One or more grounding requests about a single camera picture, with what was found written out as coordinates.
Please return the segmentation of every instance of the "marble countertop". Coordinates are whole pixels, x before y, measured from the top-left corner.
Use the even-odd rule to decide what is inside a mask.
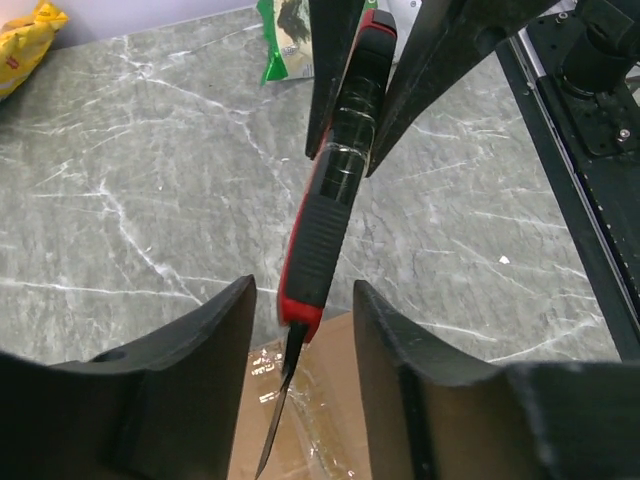
[[[265,57],[237,11],[51,52],[0,105],[0,348],[86,359],[249,273],[280,335],[312,84]],[[363,183],[330,314],[358,278],[486,360],[618,358],[495,57]]]

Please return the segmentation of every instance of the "yellow snack bag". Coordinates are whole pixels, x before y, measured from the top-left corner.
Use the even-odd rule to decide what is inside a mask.
[[[55,33],[69,21],[62,10],[40,0],[31,15],[7,22],[0,30],[0,100],[24,82],[40,63]]]

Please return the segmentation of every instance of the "screw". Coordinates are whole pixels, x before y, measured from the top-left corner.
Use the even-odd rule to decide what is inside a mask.
[[[622,128],[618,132],[618,141],[620,143],[626,142],[629,139],[630,136],[631,136],[631,132],[626,128]]]

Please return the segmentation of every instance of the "white wall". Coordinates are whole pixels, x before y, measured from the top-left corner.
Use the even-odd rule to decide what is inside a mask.
[[[0,24],[28,14],[37,0],[0,0]],[[55,47],[139,32],[237,8],[255,0],[53,0],[70,17]]]

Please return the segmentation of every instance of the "cardboard box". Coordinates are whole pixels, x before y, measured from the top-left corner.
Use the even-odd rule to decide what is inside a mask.
[[[283,342],[251,352],[229,480],[254,480],[280,387]],[[351,314],[322,324],[293,378],[260,480],[370,480]]]

